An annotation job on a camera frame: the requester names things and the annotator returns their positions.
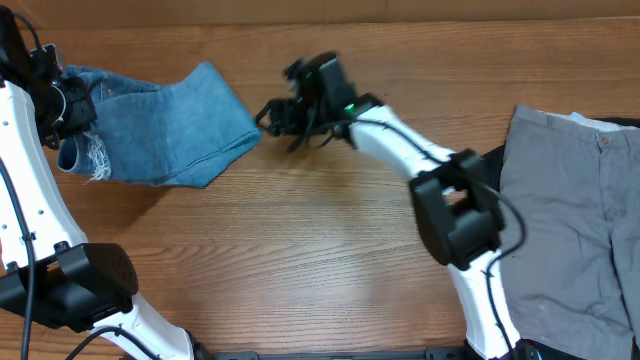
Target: black bracket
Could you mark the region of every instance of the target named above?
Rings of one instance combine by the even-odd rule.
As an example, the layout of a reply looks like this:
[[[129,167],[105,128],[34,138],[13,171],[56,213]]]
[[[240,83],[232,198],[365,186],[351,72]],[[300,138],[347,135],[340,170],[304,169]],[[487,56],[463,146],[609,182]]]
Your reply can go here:
[[[56,254],[36,263],[33,321],[48,328],[67,326],[75,332],[118,312],[133,308],[138,278],[117,244],[56,244]],[[24,317],[28,267],[0,278],[0,308]]]
[[[260,355],[254,351],[236,353],[214,353],[212,360],[260,360]]]
[[[60,140],[86,131],[96,119],[82,80],[61,80],[61,62],[52,44],[28,52],[13,12],[0,5],[0,87],[6,80],[29,94],[40,143],[52,149],[60,147]]]
[[[409,183],[420,237],[440,264],[464,271],[478,256],[500,246],[504,218],[498,200],[481,188],[484,182],[482,158],[464,150]],[[450,187],[467,196],[449,206],[442,193]]]
[[[425,360],[468,360],[467,349],[464,346],[427,348],[424,352]]]

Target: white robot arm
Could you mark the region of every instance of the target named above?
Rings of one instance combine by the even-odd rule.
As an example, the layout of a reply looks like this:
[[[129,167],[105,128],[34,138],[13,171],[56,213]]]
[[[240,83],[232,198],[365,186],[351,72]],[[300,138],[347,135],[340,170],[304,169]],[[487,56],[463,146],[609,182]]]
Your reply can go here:
[[[425,139],[405,125],[388,105],[375,106],[358,116],[358,120],[370,120],[388,124],[411,138],[416,144],[427,150],[442,162],[449,160],[453,150],[440,147]],[[407,183],[418,177],[423,171],[433,171],[439,163],[425,158],[416,151],[405,138],[379,124],[354,122],[349,126],[354,148],[373,158],[384,161],[397,175]],[[496,326],[488,300],[485,284],[485,271],[489,262],[500,255],[500,250],[486,252],[473,260],[468,270],[461,271],[452,264],[447,265],[453,284],[458,292],[462,310],[467,323],[467,342],[482,359],[499,359],[508,353],[506,342]],[[512,347],[520,340],[520,334],[509,317],[499,263],[492,269],[491,288],[502,324]]]
[[[82,266],[79,264],[82,260],[95,260],[90,257],[65,257],[70,255],[71,251],[80,250],[86,245],[87,237],[62,201],[38,139],[34,111],[29,94],[11,82],[4,81],[4,87],[0,88],[0,119],[3,119],[0,123],[0,158],[11,176],[29,230],[35,234],[33,245],[36,263],[46,268],[47,264],[58,261],[60,267],[57,269],[62,269],[64,273],[67,268]],[[20,281],[18,275],[20,271],[28,271],[27,250],[4,178],[0,181],[0,226],[2,260],[8,272],[7,276],[0,279],[0,304],[7,310],[15,310],[17,314],[24,315],[24,299],[28,284]],[[135,337],[146,349],[161,359],[194,359],[194,344],[189,334],[167,322],[137,292],[130,297],[131,306],[125,311],[116,311],[106,317],[100,313],[105,305],[108,307],[107,303],[82,314],[73,309],[59,311],[57,314],[49,313],[49,306],[56,301],[64,301],[78,308],[83,304],[90,306],[93,299],[88,294],[91,291],[99,291],[82,287],[81,285],[85,284],[82,279],[77,279],[75,287],[70,288],[69,283],[76,280],[75,275],[64,275],[67,279],[59,283],[59,293],[52,293],[53,289],[45,290],[44,286],[41,289],[36,287],[38,296],[33,305],[34,321],[54,328],[68,325],[67,322],[73,322],[74,327],[85,323],[89,332],[96,332],[105,327],[118,327]],[[49,276],[53,277],[54,274],[40,273],[37,282],[48,279]],[[91,282],[94,282],[91,285],[96,285],[98,280],[91,279]],[[63,300],[65,296],[75,296],[76,299]],[[86,319],[96,321],[87,323]],[[136,359],[149,358],[127,338],[117,335],[107,332],[102,336]]]

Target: blue jeans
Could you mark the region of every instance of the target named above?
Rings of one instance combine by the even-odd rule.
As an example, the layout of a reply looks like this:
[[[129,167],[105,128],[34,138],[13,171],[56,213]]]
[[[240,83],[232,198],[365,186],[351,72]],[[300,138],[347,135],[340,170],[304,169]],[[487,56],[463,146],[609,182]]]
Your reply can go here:
[[[63,171],[202,188],[260,141],[253,118],[210,63],[166,86],[79,66],[66,75],[87,84],[98,119],[63,143]]]

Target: clothing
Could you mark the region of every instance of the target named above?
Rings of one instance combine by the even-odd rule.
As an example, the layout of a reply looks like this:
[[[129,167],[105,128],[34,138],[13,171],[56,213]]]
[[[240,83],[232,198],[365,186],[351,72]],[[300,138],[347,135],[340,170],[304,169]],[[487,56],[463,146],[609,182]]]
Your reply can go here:
[[[571,116],[582,117],[584,116],[573,112]],[[618,124],[622,126],[640,127],[640,119],[622,118],[622,117],[605,117],[596,118],[596,120],[604,121],[607,123]],[[497,148],[482,155],[485,161],[485,167],[487,169],[487,184],[493,189],[500,190],[500,174],[502,173],[502,165],[504,161],[504,145],[500,145]]]
[[[204,187],[260,140],[251,115],[210,63],[182,82],[156,85],[88,67],[98,119],[67,139],[63,171],[126,183]]]
[[[501,192],[524,246],[501,264],[525,339],[585,359],[630,359],[640,331],[640,129],[516,108]],[[503,246],[519,229],[505,210]]]

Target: black cable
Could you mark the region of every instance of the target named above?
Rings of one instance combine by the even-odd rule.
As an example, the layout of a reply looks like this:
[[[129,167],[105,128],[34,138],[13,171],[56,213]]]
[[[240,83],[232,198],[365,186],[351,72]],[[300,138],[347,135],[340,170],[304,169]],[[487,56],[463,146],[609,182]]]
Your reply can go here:
[[[527,227],[525,226],[524,217],[522,216],[522,213],[511,202],[511,200],[509,200],[509,198],[507,198],[503,194],[500,194],[499,192],[494,190],[491,186],[485,183],[480,183],[480,182],[476,182],[476,183],[482,186],[482,188],[484,188],[486,191],[491,193],[499,201],[501,201],[507,208],[509,208],[511,213],[513,213],[513,216],[515,216],[516,221],[518,222],[518,226],[520,227],[520,239],[518,240],[518,242],[516,242],[515,245],[503,251],[502,254],[496,256],[493,260],[491,260],[491,262],[487,266],[487,270],[485,271],[485,279],[487,282],[487,295],[489,296],[489,304],[491,305],[491,311],[493,312],[493,317],[496,319],[496,326],[498,326],[498,328],[500,329],[500,332],[504,337],[504,341],[507,343],[507,348],[509,349],[509,358],[517,360],[518,355],[515,353],[515,351],[511,347],[511,341],[509,341],[509,336],[507,336],[507,331],[505,330],[504,325],[502,324],[502,321],[500,321],[500,316],[498,315],[498,309],[496,308],[496,303],[493,299],[493,292],[491,290],[491,278],[493,277],[493,275],[491,274],[491,268],[498,261],[504,259],[510,254],[513,254],[516,250],[520,249],[522,245],[524,245],[524,242],[527,239]]]
[[[23,15],[20,15],[14,12],[13,17],[22,21],[27,26],[27,29],[29,29],[29,31],[31,32],[31,35],[33,36],[33,41],[36,43],[36,49],[38,50],[38,57],[40,58],[40,59],[37,59],[37,58],[35,59],[35,63],[37,65],[35,73],[36,73],[36,76],[41,76],[46,69],[46,64],[44,63],[45,52],[44,52],[44,49],[42,48],[42,44],[40,43],[40,38],[38,37],[38,33],[36,32],[36,29],[33,27],[33,25],[31,25],[29,20],[27,20],[27,18],[24,17]]]
[[[398,134],[401,138],[403,138],[406,142],[408,142],[411,146],[413,146],[416,150],[418,150],[418,152],[420,152],[422,155],[424,155],[425,158],[437,163],[437,164],[444,164],[444,161],[436,158],[435,156],[433,156],[433,154],[431,154],[429,151],[425,150],[422,148],[422,146],[420,146],[418,143],[416,143],[412,138],[409,137],[409,135],[405,134],[404,132],[398,130],[397,128],[391,126],[389,123],[386,123],[384,121],[377,121],[377,120],[367,120],[367,119],[357,119],[356,122],[362,123],[362,124],[373,124],[373,125],[378,125],[378,126],[382,126],[386,129],[389,129],[393,132],[395,132],[396,134]]]
[[[158,355],[152,353],[149,349],[147,349],[141,342],[140,340],[136,339],[133,335],[129,334],[128,332],[124,331],[123,329],[117,327],[117,326],[107,326],[107,327],[103,327],[100,330],[97,330],[96,332],[92,333],[91,335],[87,336],[86,339],[84,339],[80,345],[78,345],[70,354],[69,356],[67,356],[66,360],[72,360],[75,359],[76,356],[78,356],[78,354],[80,354],[80,352],[87,346],[89,345],[90,342],[92,342],[95,338],[97,338],[98,336],[104,334],[104,333],[108,333],[108,332],[113,332],[116,336],[122,336],[125,339],[131,341],[131,343],[133,343],[133,345],[135,345],[138,349],[140,349],[140,351],[142,351],[146,356],[149,357],[149,359],[155,359],[155,360],[160,360],[160,357],[158,357]]]
[[[309,109],[311,116],[307,124],[307,127],[305,128],[304,132],[300,133],[300,135],[298,136],[298,138],[296,138],[287,148],[287,152],[292,153],[294,151],[296,151],[296,149],[298,149],[300,147],[300,145],[302,145],[302,143],[304,142],[305,145],[307,147],[309,147],[309,139],[311,138],[311,131],[312,131],[312,127],[313,127],[313,123],[316,121],[316,119],[318,118],[318,109],[321,106],[321,102],[320,103],[316,103],[314,105],[312,105],[312,107]]]
[[[40,38],[38,38],[38,34],[36,33],[36,29],[33,27],[33,25],[31,25],[31,23],[29,22],[29,20],[27,20],[26,17],[24,17],[23,15],[20,15],[16,12],[13,13],[13,16],[22,21],[26,26],[27,29],[29,29],[29,31],[31,31],[31,35],[33,35],[33,41],[36,43],[36,49],[38,49],[38,52],[40,54],[44,54],[44,49],[42,49],[42,45],[40,44]]]
[[[22,360],[27,360],[29,358],[31,319],[33,318],[33,298],[35,296],[34,287],[36,282],[36,260],[33,249],[33,239],[31,238],[31,232],[29,232],[27,221],[24,218],[24,213],[22,212],[20,200],[18,199],[18,195],[16,194],[16,189],[13,186],[11,177],[9,176],[9,171],[4,164],[4,161],[2,161],[2,157],[0,157],[0,174],[2,174],[2,179],[4,179],[4,184],[7,187],[7,192],[9,193],[9,198],[11,198],[11,203],[13,205],[13,211],[16,214],[18,225],[20,226],[20,231],[22,232],[22,240],[24,241],[24,244],[27,248],[29,280],[27,285],[27,305],[24,311],[24,327],[22,328],[22,349],[20,353],[20,358]]]

